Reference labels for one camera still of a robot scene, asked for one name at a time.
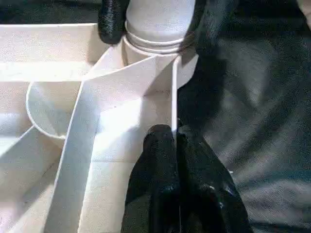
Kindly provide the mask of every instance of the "cylindrical opening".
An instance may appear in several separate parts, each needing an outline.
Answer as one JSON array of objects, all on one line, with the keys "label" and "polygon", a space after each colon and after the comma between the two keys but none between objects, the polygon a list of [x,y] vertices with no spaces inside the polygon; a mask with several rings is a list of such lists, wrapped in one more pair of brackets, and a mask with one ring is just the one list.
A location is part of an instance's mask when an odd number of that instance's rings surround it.
[{"label": "cylindrical opening", "polygon": [[28,87],[26,109],[43,134],[65,140],[80,82],[35,82]]}]

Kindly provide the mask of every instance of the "dark gray fabric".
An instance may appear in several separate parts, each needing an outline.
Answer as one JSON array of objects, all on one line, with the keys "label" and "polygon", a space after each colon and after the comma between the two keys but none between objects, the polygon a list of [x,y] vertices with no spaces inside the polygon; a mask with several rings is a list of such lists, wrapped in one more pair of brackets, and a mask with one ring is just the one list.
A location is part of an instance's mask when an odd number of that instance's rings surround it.
[{"label": "dark gray fabric", "polygon": [[232,173],[255,232],[310,232],[310,32],[232,29],[179,90],[179,117]]},{"label": "dark gray fabric", "polygon": [[1,24],[97,23],[100,4],[61,0],[11,0],[0,4]]}]

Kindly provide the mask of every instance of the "gray cloth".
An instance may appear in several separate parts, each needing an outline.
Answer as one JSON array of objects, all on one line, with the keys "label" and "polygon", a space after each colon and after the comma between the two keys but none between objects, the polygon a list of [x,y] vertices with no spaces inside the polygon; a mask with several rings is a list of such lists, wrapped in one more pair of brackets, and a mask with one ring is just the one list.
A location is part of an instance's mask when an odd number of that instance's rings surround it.
[{"label": "gray cloth", "polygon": [[179,117],[232,173],[257,233],[311,231],[310,35],[223,37]]}]

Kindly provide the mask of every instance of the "white plastic surface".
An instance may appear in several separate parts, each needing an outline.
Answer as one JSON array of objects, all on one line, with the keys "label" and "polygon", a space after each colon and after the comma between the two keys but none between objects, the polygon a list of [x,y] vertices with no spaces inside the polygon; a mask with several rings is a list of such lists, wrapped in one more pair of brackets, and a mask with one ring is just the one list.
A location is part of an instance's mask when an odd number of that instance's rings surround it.
[{"label": "white plastic surface", "polygon": [[96,24],[0,25],[0,81],[75,81],[108,49]]},{"label": "white plastic surface", "polygon": [[[0,74],[5,81],[0,82],[0,232],[119,232],[129,175],[146,132],[154,124],[168,124],[173,131],[177,127],[177,89],[194,71],[194,50],[152,54],[125,37],[108,47],[94,42],[95,28],[8,26],[0,32],[6,38],[0,52],[8,59],[0,65],[21,64],[16,76]],[[65,40],[44,35],[49,29],[50,36],[59,30]],[[45,53],[30,56],[19,38],[9,36],[20,32],[29,38],[28,47]],[[12,45],[7,45],[9,38]],[[9,58],[3,46],[14,43],[18,52]],[[95,45],[89,53],[98,62],[69,82],[66,70],[77,69],[66,64],[87,61],[88,43]],[[32,62],[46,71],[30,72]],[[48,75],[53,64],[61,67],[58,78]]]},{"label": "white plastic surface", "polygon": [[26,110],[33,125],[62,147],[80,82],[35,82],[29,85]]}]

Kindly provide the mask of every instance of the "white plastic tray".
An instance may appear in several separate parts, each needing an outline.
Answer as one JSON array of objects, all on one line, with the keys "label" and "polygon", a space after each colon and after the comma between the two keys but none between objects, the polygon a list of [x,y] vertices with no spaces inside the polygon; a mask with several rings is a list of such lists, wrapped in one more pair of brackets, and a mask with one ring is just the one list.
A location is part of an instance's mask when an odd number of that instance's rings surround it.
[{"label": "white plastic tray", "polygon": [[119,232],[146,132],[176,129],[194,50],[110,47],[95,24],[0,26],[0,37],[0,232]]}]

